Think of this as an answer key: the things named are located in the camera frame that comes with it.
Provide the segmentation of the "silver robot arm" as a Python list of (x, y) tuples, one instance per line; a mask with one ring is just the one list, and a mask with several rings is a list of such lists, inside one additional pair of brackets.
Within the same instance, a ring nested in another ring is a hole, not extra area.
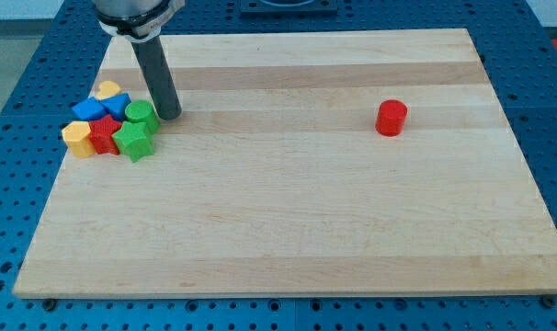
[(157, 37), (185, 0), (92, 0), (100, 27), (113, 37), (133, 43)]

